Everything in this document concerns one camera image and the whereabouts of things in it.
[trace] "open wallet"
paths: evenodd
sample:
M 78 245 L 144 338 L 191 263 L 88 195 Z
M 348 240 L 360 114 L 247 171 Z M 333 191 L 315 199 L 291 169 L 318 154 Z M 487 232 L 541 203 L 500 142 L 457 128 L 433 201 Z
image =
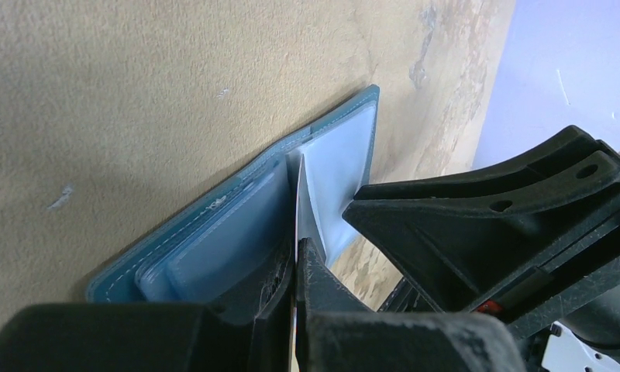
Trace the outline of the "open wallet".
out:
M 357 236 L 342 213 L 369 181 L 378 98 L 371 85 L 277 141 L 105 268 L 87 299 L 238 301 L 244 314 L 291 277 L 303 238 L 330 267 Z

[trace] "red component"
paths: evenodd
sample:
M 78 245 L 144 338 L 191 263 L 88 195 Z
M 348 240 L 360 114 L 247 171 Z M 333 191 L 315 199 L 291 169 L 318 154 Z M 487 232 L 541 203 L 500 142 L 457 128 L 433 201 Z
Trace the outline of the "red component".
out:
M 484 314 L 489 315 L 497 315 L 502 312 L 504 308 L 501 307 L 497 302 L 493 300 L 488 300 L 481 304 L 478 308 L 476 308 L 475 312 L 483 312 Z

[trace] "light purple surface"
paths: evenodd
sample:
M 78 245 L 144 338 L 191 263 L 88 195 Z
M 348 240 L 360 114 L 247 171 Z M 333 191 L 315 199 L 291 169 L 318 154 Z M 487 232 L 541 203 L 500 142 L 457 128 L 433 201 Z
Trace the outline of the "light purple surface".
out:
M 473 168 L 570 124 L 620 150 L 620 1 L 518 0 Z

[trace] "beige table surface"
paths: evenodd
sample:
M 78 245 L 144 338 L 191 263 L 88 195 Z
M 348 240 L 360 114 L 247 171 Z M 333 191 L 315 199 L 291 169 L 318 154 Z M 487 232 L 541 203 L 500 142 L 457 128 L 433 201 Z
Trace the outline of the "beige table surface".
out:
M 0 0 L 0 326 L 370 83 L 372 181 L 470 166 L 514 3 Z M 333 268 L 376 306 L 367 244 Z

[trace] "blue wallet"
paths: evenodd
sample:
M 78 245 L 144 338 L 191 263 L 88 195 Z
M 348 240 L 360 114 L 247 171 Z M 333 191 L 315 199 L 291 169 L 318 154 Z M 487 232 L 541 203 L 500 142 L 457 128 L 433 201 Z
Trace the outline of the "blue wallet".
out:
M 357 236 L 342 213 L 369 181 L 378 97 L 371 85 L 276 142 L 105 268 L 87 299 L 209 303 L 305 237 L 332 265 Z

